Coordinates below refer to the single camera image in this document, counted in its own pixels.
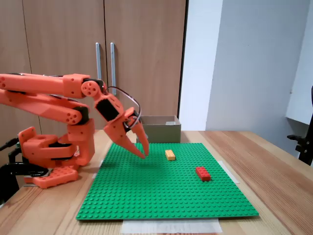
red lego brick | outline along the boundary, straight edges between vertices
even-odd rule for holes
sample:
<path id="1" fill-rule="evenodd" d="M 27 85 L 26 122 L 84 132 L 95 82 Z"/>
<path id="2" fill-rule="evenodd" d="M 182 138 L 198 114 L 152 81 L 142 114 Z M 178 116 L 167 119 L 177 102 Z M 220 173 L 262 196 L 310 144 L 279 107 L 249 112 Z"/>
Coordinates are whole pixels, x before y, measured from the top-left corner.
<path id="1" fill-rule="evenodd" d="M 210 181 L 211 180 L 211 175 L 207 170 L 201 166 L 201 167 L 196 167 L 196 173 L 198 174 L 199 178 L 202 181 Z"/>

cable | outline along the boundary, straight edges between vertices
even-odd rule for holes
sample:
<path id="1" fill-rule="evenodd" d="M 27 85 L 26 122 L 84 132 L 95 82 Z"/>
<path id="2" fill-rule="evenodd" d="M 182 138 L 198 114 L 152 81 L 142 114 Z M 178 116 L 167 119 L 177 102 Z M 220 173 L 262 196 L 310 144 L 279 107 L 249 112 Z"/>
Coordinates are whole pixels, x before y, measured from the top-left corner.
<path id="1" fill-rule="evenodd" d="M 114 88 L 114 89 L 119 90 L 120 92 L 122 92 L 125 96 L 127 96 L 132 102 L 134 102 L 134 103 L 138 106 L 138 108 L 139 108 L 138 117 L 137 117 L 137 119 L 133 122 L 133 124 L 132 124 L 131 126 L 128 126 L 127 124 L 124 123 L 125 127 L 132 129 L 133 126 L 135 126 L 136 123 L 139 121 L 139 118 L 140 118 L 140 116 L 141 116 L 141 107 L 140 107 L 139 103 L 138 103 L 137 100 L 135 100 L 132 96 L 130 96 L 128 93 L 126 93 L 125 91 L 123 91 L 122 89 L 120 89 L 120 88 L 118 88 L 118 87 L 110 86 L 110 87 L 108 87 L 104 92 L 106 92 L 109 88 Z"/>

yellow lego brick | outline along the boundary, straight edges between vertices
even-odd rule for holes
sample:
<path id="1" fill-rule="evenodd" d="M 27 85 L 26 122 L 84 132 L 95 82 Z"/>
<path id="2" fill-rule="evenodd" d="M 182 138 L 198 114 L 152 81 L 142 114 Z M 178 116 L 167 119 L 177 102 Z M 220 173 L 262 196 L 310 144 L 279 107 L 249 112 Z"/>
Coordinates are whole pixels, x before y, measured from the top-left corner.
<path id="1" fill-rule="evenodd" d="M 166 155 L 167 160 L 169 160 L 169 161 L 175 160 L 175 154 L 173 153 L 172 150 L 166 150 L 165 155 Z"/>

cardboard box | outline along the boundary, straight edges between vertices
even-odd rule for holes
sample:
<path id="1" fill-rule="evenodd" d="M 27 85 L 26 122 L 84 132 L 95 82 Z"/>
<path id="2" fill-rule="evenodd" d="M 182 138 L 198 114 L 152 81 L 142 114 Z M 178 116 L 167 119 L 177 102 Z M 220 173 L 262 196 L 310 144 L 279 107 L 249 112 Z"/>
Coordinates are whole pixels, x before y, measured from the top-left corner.
<path id="1" fill-rule="evenodd" d="M 181 123 L 176 116 L 141 116 L 140 120 L 149 143 L 180 143 Z"/>

wooden cabinet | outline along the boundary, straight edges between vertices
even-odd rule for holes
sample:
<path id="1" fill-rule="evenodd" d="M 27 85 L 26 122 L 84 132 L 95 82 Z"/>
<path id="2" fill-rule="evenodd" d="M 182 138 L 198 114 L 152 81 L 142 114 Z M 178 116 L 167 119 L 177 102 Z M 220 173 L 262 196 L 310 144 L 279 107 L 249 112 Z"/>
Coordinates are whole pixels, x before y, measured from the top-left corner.
<path id="1" fill-rule="evenodd" d="M 184 0 L 104 0 L 108 83 L 115 44 L 116 86 L 131 94 L 144 115 L 177 115 Z M 134 104 L 117 92 L 125 107 Z"/>
<path id="2" fill-rule="evenodd" d="M 31 72 L 23 6 L 20 0 L 0 1 L 0 73 Z M 40 132 L 38 116 L 5 105 L 0 106 L 0 145 L 34 126 Z M 0 152 L 0 166 L 7 163 L 7 154 L 13 148 Z"/>
<path id="3" fill-rule="evenodd" d="M 140 103 L 142 114 L 176 115 L 185 5 L 185 0 L 3 0 L 0 72 L 82 73 L 97 78 L 99 43 L 102 80 L 110 86 L 113 42 L 116 85 Z M 117 97 L 125 108 L 134 106 L 122 94 Z M 93 100 L 80 102 L 91 107 L 90 117 L 96 129 L 102 129 L 105 122 Z M 12 120 L 3 128 L 11 125 L 14 135 L 31 125 L 42 134 L 66 132 L 65 124 L 4 106 L 1 110 Z"/>
<path id="4" fill-rule="evenodd" d="M 97 78 L 95 43 L 101 48 L 102 79 L 107 82 L 103 0 L 24 1 L 25 28 L 31 71 L 35 74 L 81 73 Z M 80 102 L 91 107 L 95 127 L 103 118 L 93 108 L 93 100 Z M 66 125 L 40 118 L 43 134 L 62 135 Z"/>

